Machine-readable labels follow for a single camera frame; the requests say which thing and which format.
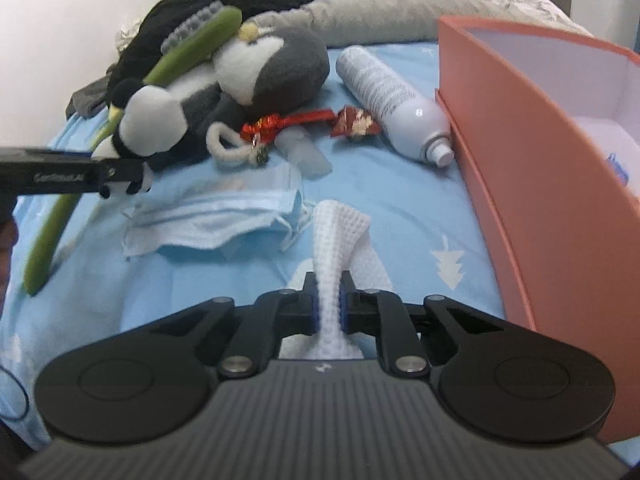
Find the blue face mask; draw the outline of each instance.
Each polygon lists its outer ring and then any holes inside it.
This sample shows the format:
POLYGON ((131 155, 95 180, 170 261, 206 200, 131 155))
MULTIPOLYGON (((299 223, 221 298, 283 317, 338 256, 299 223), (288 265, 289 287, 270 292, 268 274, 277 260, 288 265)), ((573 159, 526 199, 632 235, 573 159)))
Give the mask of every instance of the blue face mask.
POLYGON ((171 205, 143 203, 129 216, 123 238, 125 256, 140 256, 162 246, 212 250, 240 235, 281 230, 285 251, 311 220, 302 196, 300 172, 288 163, 248 170, 199 184, 171 205))

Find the bed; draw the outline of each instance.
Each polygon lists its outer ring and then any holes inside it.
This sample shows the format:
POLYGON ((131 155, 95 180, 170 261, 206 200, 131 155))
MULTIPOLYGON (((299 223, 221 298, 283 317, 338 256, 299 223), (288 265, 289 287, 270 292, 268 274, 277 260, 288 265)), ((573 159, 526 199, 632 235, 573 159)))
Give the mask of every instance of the bed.
MULTIPOLYGON (((368 49, 405 76, 427 96, 438 87, 438 45, 434 42, 386 43, 368 49)), ((340 49, 330 50, 332 72, 310 108, 340 109, 353 103, 333 65, 340 49)), ((52 140, 56 149, 84 150, 106 120, 73 117, 52 140)), ((504 317, 500 291, 465 183, 455 163, 445 170, 404 160, 383 138, 353 144, 313 130, 316 144, 333 165, 328 176, 305 181, 304 200, 334 199, 372 217, 370 236, 394 290, 407 302, 443 294, 494 316, 504 317)), ((274 155, 271 165, 282 163, 274 155)), ((209 161, 164 174, 150 197, 171 190, 177 179, 194 182, 220 177, 209 161)), ((168 247, 125 258, 120 245, 126 212, 139 198, 101 201, 85 196, 65 231, 47 286, 29 297, 20 286, 22 268, 52 197, 20 200, 15 217, 20 241, 12 257, 12 278, 0 321, 0 409, 26 416, 9 426, 27 444, 41 449, 49 436, 33 407, 33 384, 44 365, 69 349, 145 324, 215 296, 251 304, 261 293, 287 285, 296 268, 311 256, 310 230, 287 251, 283 233, 248 235, 231 250, 197 251, 168 247)), ((363 352, 370 348, 363 343, 363 352)), ((640 442, 614 449, 629 463, 640 458, 640 442)))

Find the black cable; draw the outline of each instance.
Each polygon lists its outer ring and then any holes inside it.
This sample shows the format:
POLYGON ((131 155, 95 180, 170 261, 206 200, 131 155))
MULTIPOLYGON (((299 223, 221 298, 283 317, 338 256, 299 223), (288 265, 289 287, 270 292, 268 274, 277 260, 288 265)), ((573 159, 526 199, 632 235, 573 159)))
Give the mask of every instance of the black cable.
POLYGON ((29 396, 27 395, 27 390, 24 386, 22 386, 22 383, 18 380, 18 378, 2 365, 0 365, 0 372, 4 372, 7 377, 9 377, 14 383, 18 385, 18 388, 20 388, 22 396, 24 397, 24 411, 19 416, 7 416, 0 413, 0 418, 8 422, 20 422, 21 420, 24 420, 24 418, 29 413, 29 396))

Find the pink box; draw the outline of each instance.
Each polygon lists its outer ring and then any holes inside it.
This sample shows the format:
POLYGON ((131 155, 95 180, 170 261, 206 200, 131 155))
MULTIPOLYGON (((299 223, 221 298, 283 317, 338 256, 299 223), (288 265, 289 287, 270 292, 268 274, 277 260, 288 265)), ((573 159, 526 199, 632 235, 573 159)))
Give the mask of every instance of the pink box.
POLYGON ((640 434, 640 56, 549 28, 439 25, 440 89, 507 318, 599 357, 600 434, 640 434))

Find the red candy wrapper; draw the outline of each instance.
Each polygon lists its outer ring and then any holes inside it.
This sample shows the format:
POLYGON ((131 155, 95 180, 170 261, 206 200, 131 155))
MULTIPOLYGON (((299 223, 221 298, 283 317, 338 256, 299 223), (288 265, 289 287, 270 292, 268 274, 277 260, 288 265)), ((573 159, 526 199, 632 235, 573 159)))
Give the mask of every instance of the red candy wrapper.
POLYGON ((331 130, 331 136, 347 136, 350 139, 361 139, 377 135, 381 131, 382 127, 375 121, 370 112, 362 108, 345 106, 338 112, 334 129, 331 130))
POLYGON ((296 124, 316 123, 318 121, 335 121, 335 114, 332 110, 313 110, 311 112, 300 112, 287 117, 281 117, 279 114, 271 114, 260 118, 253 124, 245 124, 240 131, 240 137, 246 142, 252 142, 254 137, 260 134, 260 142, 263 144, 271 144, 276 135, 289 126, 296 124))

